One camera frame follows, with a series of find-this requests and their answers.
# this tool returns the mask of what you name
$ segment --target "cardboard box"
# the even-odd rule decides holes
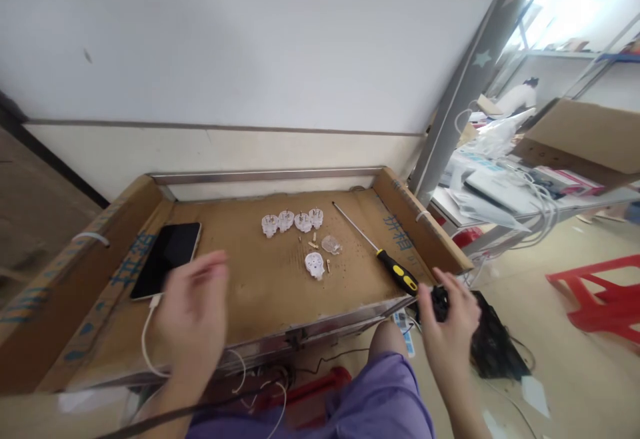
[[[512,154],[567,169],[610,191],[640,179],[640,113],[559,99],[535,117]]]
[[[228,346],[405,297],[331,201],[419,281],[435,284],[434,266],[456,274],[473,267],[433,217],[415,220],[424,208],[390,169],[364,191],[205,203],[169,202],[142,176],[86,230],[107,238],[108,248],[88,237],[74,240],[2,311],[0,394],[122,384],[147,371],[140,335],[148,302],[130,301],[129,292],[165,224],[200,222],[196,255],[228,252]],[[322,281],[304,266],[312,251],[304,234],[292,228],[267,239],[260,224],[266,214],[313,207],[324,212],[318,241],[331,234],[343,245],[338,256],[320,251],[331,258],[331,274]],[[157,367],[168,364],[169,351],[153,327],[147,346]]]

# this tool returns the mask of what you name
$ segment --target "white wall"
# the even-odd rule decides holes
[[[538,77],[537,108],[551,99],[562,96],[591,62],[591,58],[530,55],[503,89],[522,84],[531,76]],[[579,87],[571,90],[573,94]],[[640,113],[640,64],[616,63],[578,99],[605,107],[638,111]]]
[[[602,51],[640,13],[640,0],[535,0],[535,3],[543,10],[527,31],[527,39],[530,45],[537,42],[537,49],[580,37],[589,41],[588,49]],[[640,23],[612,51],[620,51],[638,32]],[[519,40],[519,36],[515,35],[514,40]]]
[[[576,34],[590,40],[588,48],[593,51],[603,50],[613,38],[622,31],[638,13],[640,0],[590,0],[597,6],[597,20],[590,21]],[[640,32],[640,21],[614,46],[617,53]]]
[[[27,129],[108,201],[139,175],[389,166],[406,178],[423,135],[228,131],[177,127],[27,124]],[[173,188],[182,201],[370,186],[370,178],[261,181]]]
[[[416,133],[490,2],[0,0],[0,89],[41,119]]]
[[[640,113],[640,64],[614,64],[580,101]]]

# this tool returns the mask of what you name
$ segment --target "screwdriver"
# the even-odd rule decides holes
[[[351,223],[351,226],[355,227],[356,230],[360,234],[362,234],[362,237],[366,239],[371,246],[373,246],[373,248],[376,250],[375,256],[385,265],[385,269],[389,271],[389,274],[391,274],[391,277],[396,282],[396,284],[398,284],[398,286],[400,286],[402,290],[404,290],[407,294],[410,294],[414,297],[417,296],[418,283],[413,275],[408,270],[403,268],[400,264],[398,264],[395,259],[389,256],[387,254],[387,251],[385,251],[384,249],[378,249],[375,244],[371,242],[371,239],[366,237],[365,233],[362,232],[351,219],[349,219],[349,216],[347,216],[342,209],[340,209],[340,206],[338,206],[333,201],[331,202],[336,207],[336,209],[340,211],[340,213],[342,213],[342,215]]]

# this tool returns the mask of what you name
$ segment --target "purple pants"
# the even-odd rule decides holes
[[[266,439],[282,409],[255,416],[220,416],[192,426],[188,439]],[[401,354],[387,352],[327,401],[327,423],[291,431],[283,423],[272,439],[433,439],[433,423],[420,398],[413,369]]]

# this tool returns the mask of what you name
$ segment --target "transparent plastic part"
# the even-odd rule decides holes
[[[342,246],[338,242],[338,240],[333,236],[325,236],[325,238],[320,243],[322,249],[327,252],[330,252],[334,256],[340,254],[342,251]]]
[[[278,232],[278,216],[267,215],[262,218],[262,232],[267,235],[267,238],[272,238],[273,235]]]
[[[278,216],[278,227],[280,232],[285,232],[293,226],[293,213],[291,211],[283,211]]]
[[[302,232],[309,232],[313,227],[311,225],[311,219],[309,218],[309,215],[306,215],[305,213],[295,215],[293,222],[295,223],[295,226]]]
[[[311,219],[311,225],[316,229],[322,226],[323,217],[324,217],[324,214],[322,213],[321,209],[316,208],[316,209],[311,209],[309,211],[309,218]]]

